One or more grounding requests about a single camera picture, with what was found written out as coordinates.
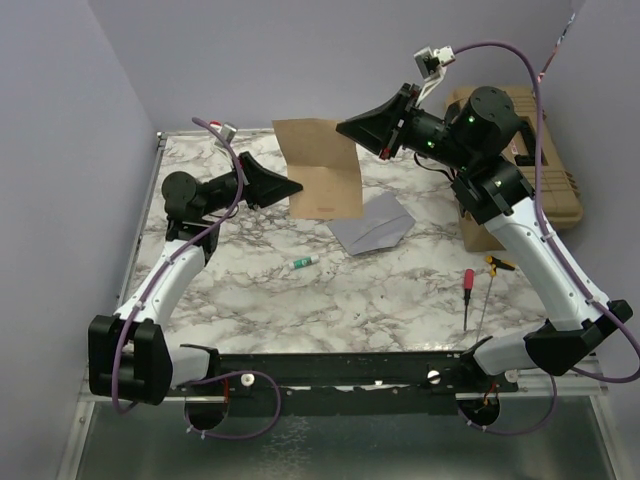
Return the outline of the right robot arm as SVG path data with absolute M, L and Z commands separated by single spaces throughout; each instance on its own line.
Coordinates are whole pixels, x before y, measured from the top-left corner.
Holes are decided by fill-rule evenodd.
M 450 121 L 420 109 L 417 99 L 417 86 L 405 84 L 392 99 L 336 130 L 382 159 L 410 149 L 453 169 L 457 201 L 513 256 L 547 314 L 530 332 L 478 341 L 459 367 L 461 383 L 481 391 L 508 370 L 539 368 L 561 376 L 575 369 L 633 311 L 626 301 L 610 299 L 579 267 L 538 214 L 533 186 L 503 156 L 521 125 L 511 98 L 497 87 L 478 87 Z

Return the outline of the green white glue stick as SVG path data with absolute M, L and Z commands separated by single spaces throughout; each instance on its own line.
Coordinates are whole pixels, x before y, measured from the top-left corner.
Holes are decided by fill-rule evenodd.
M 288 267 L 291 271 L 300 270 L 311 265 L 316 264 L 319 261 L 318 255 L 306 256 L 303 258 L 296 259 L 288 264 Z

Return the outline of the tan paper letter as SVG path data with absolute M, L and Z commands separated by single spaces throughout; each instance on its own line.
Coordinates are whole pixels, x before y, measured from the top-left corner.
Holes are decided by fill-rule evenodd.
M 296 219 L 333 220 L 363 216 L 363 191 L 355 143 L 336 131 L 336 120 L 274 120 L 288 178 L 303 190 L 290 197 Z

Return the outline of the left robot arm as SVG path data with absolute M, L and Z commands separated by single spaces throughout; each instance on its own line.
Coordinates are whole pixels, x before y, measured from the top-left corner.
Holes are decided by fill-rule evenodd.
M 221 223 L 244 202 L 253 210 L 269 207 L 301 192 L 302 185 L 240 154 L 232 170 L 207 182 L 176 171 L 163 181 L 167 214 L 161 255 L 134 294 L 113 314 L 98 315 L 88 328 L 88 377 L 92 394 L 150 405 L 169 390 L 189 384 L 206 395 L 220 385 L 221 371 L 211 350 L 169 343 L 163 329 L 191 281 L 217 249 Z

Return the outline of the grey envelope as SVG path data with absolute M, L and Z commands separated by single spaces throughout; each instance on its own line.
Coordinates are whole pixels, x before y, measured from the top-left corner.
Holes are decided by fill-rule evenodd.
M 414 225 L 414 217 L 392 193 L 366 202 L 361 218 L 336 219 L 327 224 L 350 256 L 395 247 Z

